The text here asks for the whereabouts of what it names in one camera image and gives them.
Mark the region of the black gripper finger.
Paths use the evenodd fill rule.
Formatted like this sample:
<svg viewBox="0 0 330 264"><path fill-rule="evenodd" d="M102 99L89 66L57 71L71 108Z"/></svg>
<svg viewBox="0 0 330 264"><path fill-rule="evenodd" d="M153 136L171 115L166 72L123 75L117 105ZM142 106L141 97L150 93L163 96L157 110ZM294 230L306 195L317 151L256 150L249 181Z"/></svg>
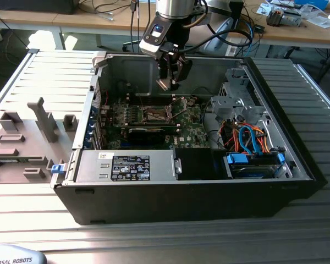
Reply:
<svg viewBox="0 0 330 264"><path fill-rule="evenodd" d="M157 61L158 70L159 70L159 79L161 80L169 80L170 75L170 57L168 53L163 53L161 57Z"/></svg>
<svg viewBox="0 0 330 264"><path fill-rule="evenodd" d="M170 56L170 90L179 89L179 83L187 79L193 62L183 54Z"/></svg>

